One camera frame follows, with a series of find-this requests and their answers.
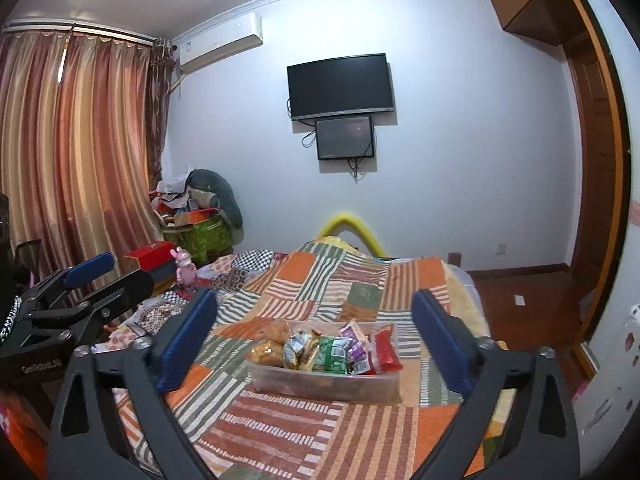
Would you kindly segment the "yellow fried snack bag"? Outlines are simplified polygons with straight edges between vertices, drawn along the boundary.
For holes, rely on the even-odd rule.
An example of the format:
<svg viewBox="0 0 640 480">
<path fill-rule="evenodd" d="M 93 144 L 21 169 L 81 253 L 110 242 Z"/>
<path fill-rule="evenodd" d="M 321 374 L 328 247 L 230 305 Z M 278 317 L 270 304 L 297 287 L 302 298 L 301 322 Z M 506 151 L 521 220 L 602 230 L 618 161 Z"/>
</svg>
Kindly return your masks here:
<svg viewBox="0 0 640 480">
<path fill-rule="evenodd" d="M 250 349 L 247 359 L 263 366 L 284 367 L 283 346 L 272 340 L 260 342 Z"/>
</svg>

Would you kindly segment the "white air conditioner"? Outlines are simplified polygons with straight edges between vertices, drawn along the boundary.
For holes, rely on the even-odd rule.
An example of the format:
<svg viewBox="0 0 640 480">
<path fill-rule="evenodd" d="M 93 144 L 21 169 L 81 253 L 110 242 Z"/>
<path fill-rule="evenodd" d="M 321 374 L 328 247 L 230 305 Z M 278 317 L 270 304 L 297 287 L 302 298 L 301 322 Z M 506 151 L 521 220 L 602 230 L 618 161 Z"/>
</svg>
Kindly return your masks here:
<svg viewBox="0 0 640 480">
<path fill-rule="evenodd" d="M 206 28 L 178 43 L 179 74 L 192 74 L 263 43 L 262 18 L 256 13 Z"/>
</svg>

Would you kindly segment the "small black wall monitor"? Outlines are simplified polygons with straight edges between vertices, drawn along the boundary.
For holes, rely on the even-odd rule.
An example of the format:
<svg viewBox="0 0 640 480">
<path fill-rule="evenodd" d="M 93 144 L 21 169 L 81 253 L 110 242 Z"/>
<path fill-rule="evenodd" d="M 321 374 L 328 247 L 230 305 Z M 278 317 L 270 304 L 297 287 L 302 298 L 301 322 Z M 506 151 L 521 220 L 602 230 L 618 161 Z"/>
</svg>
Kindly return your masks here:
<svg viewBox="0 0 640 480">
<path fill-rule="evenodd" d="M 372 119 L 368 115 L 320 119 L 316 122 L 316 145 L 319 160 L 373 158 Z"/>
</svg>

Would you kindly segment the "purple rice cracker pack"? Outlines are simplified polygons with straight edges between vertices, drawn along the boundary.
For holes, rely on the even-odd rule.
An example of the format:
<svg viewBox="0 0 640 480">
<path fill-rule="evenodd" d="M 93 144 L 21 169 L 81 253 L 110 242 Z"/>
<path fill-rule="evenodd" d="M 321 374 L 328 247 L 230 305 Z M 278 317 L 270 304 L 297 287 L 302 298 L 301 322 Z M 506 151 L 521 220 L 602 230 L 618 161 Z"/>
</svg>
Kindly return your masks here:
<svg viewBox="0 0 640 480">
<path fill-rule="evenodd" d="M 352 375 L 369 374 L 371 344 L 368 336 L 355 320 L 350 320 L 340 329 L 340 335 L 349 341 L 347 366 Z"/>
</svg>

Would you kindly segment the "orange snack bag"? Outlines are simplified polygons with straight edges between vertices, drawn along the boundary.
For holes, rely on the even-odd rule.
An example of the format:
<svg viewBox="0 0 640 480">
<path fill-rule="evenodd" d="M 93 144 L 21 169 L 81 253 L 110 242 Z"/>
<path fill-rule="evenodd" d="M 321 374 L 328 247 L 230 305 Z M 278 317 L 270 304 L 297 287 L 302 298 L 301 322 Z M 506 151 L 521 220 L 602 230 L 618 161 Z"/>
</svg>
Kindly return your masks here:
<svg viewBox="0 0 640 480">
<path fill-rule="evenodd" d="M 259 338 L 270 340 L 283 346 L 291 337 L 291 327 L 287 320 L 274 320 L 259 333 Z"/>
</svg>

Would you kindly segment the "red snack bag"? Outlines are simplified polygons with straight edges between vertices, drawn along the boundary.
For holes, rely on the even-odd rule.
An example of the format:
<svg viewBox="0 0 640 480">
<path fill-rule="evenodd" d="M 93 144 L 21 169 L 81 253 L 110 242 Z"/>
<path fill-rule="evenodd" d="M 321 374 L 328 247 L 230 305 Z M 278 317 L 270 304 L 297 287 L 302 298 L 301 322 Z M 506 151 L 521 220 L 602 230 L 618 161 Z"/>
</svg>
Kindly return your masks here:
<svg viewBox="0 0 640 480">
<path fill-rule="evenodd" d="M 371 364 L 375 375 L 396 373 L 402 369 L 398 353 L 394 346 L 395 327 L 384 325 L 370 333 Z"/>
</svg>

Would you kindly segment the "white blue snack bag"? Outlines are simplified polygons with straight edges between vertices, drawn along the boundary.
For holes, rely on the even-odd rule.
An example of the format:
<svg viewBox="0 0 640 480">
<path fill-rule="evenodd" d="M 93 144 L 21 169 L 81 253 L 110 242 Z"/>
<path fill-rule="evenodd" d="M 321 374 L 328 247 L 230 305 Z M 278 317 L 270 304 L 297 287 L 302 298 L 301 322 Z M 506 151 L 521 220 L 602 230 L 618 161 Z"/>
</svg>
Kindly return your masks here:
<svg viewBox="0 0 640 480">
<path fill-rule="evenodd" d="M 299 370 L 315 342 L 316 336 L 311 332 L 299 330 L 292 333 L 283 345 L 283 365 L 290 370 Z"/>
</svg>

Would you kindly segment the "patchwork striped bed blanket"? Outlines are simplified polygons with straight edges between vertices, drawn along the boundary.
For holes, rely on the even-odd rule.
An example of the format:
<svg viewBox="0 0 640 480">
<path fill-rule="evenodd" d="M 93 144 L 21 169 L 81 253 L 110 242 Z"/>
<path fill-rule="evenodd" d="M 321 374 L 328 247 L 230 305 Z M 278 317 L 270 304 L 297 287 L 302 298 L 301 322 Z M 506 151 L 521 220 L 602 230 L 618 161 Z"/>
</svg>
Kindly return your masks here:
<svg viewBox="0 0 640 480">
<path fill-rule="evenodd" d="M 223 256 L 196 282 L 216 294 L 216 322 L 166 400 L 221 479 L 409 478 L 462 402 L 412 322 L 413 295 L 489 332 L 457 266 L 336 237 Z"/>
</svg>

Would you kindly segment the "grey plush pillow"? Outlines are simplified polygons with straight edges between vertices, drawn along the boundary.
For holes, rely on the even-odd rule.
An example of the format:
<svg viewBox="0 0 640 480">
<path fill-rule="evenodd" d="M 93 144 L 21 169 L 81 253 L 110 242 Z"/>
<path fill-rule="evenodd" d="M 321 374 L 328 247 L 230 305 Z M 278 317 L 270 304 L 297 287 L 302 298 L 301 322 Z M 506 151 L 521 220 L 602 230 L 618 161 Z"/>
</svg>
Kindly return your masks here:
<svg viewBox="0 0 640 480">
<path fill-rule="evenodd" d="M 231 185 L 213 170 L 194 169 L 186 179 L 186 186 L 216 197 L 216 207 L 224 213 L 224 218 L 233 229 L 239 230 L 243 226 L 243 217 L 236 202 Z"/>
</svg>

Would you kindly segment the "striped orange curtain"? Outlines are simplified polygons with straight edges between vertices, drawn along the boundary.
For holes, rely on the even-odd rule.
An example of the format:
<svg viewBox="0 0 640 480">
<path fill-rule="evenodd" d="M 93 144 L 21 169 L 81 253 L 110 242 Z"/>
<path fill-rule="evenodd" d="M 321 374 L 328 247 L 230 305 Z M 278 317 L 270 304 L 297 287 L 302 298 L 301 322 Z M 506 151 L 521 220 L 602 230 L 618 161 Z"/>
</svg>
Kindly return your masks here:
<svg viewBox="0 0 640 480">
<path fill-rule="evenodd" d="M 82 32 L 1 36 L 1 191 L 14 245 L 40 240 L 38 270 L 160 239 L 149 192 L 152 47 Z"/>
</svg>

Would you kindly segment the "wooden wardrobe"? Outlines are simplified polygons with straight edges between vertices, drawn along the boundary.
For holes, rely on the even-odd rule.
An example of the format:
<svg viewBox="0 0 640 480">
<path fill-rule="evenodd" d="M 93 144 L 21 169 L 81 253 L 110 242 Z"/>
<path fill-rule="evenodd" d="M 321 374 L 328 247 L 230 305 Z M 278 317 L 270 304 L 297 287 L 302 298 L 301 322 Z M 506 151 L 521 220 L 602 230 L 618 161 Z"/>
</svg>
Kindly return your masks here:
<svg viewBox="0 0 640 480">
<path fill-rule="evenodd" d="M 490 0 L 503 30 L 561 47 L 577 102 L 582 194 L 570 275 L 591 297 L 579 341 L 601 321 L 629 212 L 629 132 L 620 78 L 587 0 Z"/>
</svg>

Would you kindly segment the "pink plush toy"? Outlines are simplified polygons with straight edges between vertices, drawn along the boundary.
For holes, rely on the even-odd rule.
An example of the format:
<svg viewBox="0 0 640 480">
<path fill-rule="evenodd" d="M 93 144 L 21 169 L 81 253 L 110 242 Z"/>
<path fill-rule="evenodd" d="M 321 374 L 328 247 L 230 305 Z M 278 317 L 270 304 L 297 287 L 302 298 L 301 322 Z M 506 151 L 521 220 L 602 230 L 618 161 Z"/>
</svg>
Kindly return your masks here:
<svg viewBox="0 0 640 480">
<path fill-rule="evenodd" d="M 176 247 L 170 251 L 171 257 L 174 258 L 176 264 L 176 280 L 180 286 L 191 286 L 196 278 L 198 270 L 192 261 L 190 252 L 182 247 Z"/>
</svg>

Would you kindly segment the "clear plastic storage box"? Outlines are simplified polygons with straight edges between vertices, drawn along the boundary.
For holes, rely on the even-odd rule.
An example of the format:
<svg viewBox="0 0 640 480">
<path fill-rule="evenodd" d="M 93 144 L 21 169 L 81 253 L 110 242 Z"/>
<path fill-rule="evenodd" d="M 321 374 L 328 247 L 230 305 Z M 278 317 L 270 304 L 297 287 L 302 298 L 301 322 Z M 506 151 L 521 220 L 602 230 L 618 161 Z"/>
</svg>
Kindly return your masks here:
<svg viewBox="0 0 640 480">
<path fill-rule="evenodd" d="M 292 333 L 316 330 L 322 336 L 337 337 L 346 323 L 320 320 L 287 320 Z M 400 353 L 399 333 L 396 323 L 358 322 L 367 336 L 385 326 L 393 326 L 392 344 Z M 313 370 L 290 370 L 258 364 L 245 355 L 245 363 L 250 373 L 250 382 L 256 391 L 296 396 L 317 401 L 344 401 L 354 403 L 397 404 L 400 402 L 400 373 L 381 375 L 341 375 Z"/>
</svg>

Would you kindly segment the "dark blue box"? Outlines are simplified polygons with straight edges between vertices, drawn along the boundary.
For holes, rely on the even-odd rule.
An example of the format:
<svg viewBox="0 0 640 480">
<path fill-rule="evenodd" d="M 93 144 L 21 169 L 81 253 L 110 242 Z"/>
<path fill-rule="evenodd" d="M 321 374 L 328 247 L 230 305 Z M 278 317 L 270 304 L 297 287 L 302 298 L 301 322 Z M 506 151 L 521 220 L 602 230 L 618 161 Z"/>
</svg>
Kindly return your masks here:
<svg viewBox="0 0 640 480">
<path fill-rule="evenodd" d="M 149 274 L 151 274 L 155 284 L 163 283 L 167 280 L 173 281 L 176 278 L 175 261 L 167 261 L 166 263 L 157 266 L 155 269 L 149 270 Z"/>
</svg>

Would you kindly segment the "green snack bag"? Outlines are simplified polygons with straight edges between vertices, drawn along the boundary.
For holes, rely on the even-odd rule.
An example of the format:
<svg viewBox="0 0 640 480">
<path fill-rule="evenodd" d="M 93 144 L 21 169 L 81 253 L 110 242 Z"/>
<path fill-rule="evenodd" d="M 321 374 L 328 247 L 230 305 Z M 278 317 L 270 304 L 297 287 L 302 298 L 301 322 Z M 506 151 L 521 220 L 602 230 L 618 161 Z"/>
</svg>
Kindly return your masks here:
<svg viewBox="0 0 640 480">
<path fill-rule="evenodd" d="M 314 372 L 348 374 L 347 353 L 352 342 L 341 337 L 321 337 L 318 353 L 312 364 Z"/>
</svg>

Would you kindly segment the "black wall television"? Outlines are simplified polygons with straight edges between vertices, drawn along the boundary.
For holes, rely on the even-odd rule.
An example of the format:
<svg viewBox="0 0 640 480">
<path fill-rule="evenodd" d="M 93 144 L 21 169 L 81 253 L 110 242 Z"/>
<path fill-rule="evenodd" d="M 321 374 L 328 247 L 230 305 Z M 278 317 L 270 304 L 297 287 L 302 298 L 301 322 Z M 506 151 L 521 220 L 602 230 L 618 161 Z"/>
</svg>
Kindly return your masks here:
<svg viewBox="0 0 640 480">
<path fill-rule="evenodd" d="M 326 58 L 288 66 L 293 119 L 387 113 L 395 109 L 384 53 Z"/>
</svg>

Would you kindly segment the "green storage bag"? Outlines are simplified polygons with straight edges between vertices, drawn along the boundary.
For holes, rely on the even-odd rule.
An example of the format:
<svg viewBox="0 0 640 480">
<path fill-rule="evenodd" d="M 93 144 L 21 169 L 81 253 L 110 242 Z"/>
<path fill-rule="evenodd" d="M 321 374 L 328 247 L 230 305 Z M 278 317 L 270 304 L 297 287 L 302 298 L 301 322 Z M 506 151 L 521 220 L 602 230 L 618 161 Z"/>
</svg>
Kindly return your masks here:
<svg viewBox="0 0 640 480">
<path fill-rule="evenodd" d="M 186 250 L 199 268 L 233 252 L 231 232 L 219 214 L 184 226 L 166 226 L 164 240 Z"/>
</svg>

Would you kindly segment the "red box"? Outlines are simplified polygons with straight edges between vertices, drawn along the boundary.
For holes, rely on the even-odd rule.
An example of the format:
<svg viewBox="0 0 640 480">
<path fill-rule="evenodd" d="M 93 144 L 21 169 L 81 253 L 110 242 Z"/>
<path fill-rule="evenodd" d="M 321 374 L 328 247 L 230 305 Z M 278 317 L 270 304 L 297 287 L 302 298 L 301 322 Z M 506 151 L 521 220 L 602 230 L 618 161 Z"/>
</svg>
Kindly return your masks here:
<svg viewBox="0 0 640 480">
<path fill-rule="evenodd" d="M 151 244 L 146 244 L 124 255 L 122 268 L 125 272 L 137 269 L 151 272 L 174 260 L 171 255 L 174 249 L 175 244 L 168 242 L 168 240 L 157 240 Z"/>
</svg>

